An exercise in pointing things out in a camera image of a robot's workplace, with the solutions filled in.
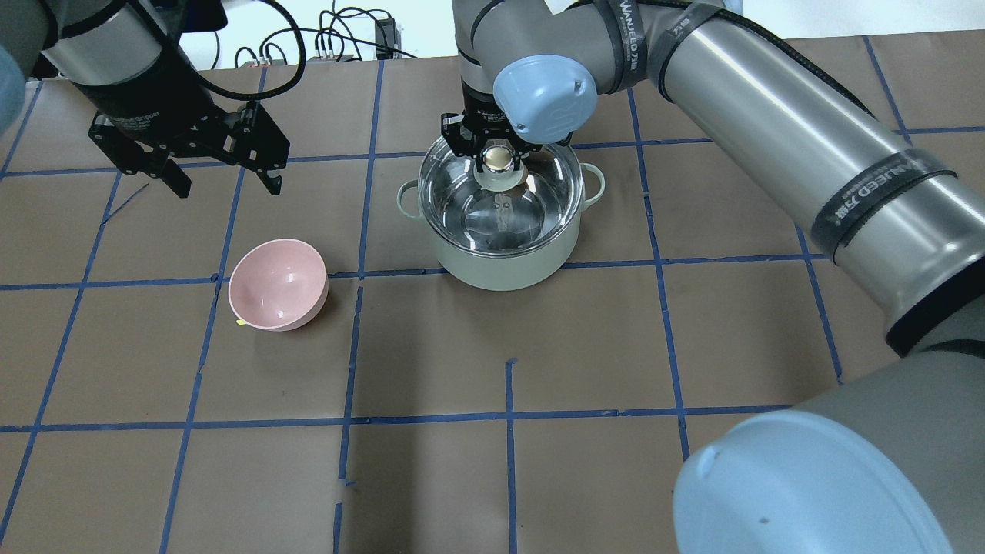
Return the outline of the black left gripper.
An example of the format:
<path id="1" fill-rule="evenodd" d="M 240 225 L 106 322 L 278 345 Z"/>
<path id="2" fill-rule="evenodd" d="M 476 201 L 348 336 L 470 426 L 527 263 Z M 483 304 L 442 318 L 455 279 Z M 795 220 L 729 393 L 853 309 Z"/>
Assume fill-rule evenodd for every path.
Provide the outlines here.
<path id="1" fill-rule="evenodd" d="M 282 191 L 281 171 L 291 142 L 259 102 L 234 112 L 215 106 L 186 122 L 152 115 L 114 120 L 96 113 L 88 136 L 120 172 L 144 172 L 165 183 L 179 199 L 190 196 L 192 182 L 175 159 L 209 158 L 242 165 L 258 176 L 271 195 Z"/>

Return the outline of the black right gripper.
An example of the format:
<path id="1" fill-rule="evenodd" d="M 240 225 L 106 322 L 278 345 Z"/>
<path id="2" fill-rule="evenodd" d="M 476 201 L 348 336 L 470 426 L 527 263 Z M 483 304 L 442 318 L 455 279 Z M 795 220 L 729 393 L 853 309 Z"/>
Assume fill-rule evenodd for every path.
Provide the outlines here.
<path id="1" fill-rule="evenodd" d="M 531 155 L 541 151 L 541 145 L 521 138 L 504 115 L 482 110 L 464 110 L 461 115 L 441 115 L 440 137 L 456 157 L 468 158 L 482 164 L 482 152 L 488 147 L 505 146 L 514 154 L 515 171 L 526 171 Z"/>

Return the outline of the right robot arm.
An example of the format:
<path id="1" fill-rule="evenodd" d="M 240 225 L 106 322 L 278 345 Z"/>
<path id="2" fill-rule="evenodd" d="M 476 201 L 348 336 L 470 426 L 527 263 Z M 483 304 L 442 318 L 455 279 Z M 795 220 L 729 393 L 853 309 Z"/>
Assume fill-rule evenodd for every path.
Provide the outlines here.
<path id="1" fill-rule="evenodd" d="M 674 487 L 682 553 L 983 551 L 983 197 L 739 1 L 454 1 L 480 137 L 541 146 L 645 78 L 886 318 L 898 359 L 756 415 Z"/>

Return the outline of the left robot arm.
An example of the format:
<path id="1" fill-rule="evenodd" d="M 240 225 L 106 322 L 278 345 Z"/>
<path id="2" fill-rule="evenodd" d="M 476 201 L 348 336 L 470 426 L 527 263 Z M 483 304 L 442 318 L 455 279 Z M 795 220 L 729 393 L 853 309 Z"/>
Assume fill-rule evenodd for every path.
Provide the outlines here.
<path id="1" fill-rule="evenodd" d="M 289 138 L 262 105 L 299 84 L 306 64 L 266 92 L 225 90 L 198 72 L 179 41 L 189 1 L 4 1 L 2 127 L 20 115 L 35 61 L 45 58 L 92 105 L 88 136 L 126 175 L 191 190 L 178 161 L 211 158 L 282 190 Z"/>

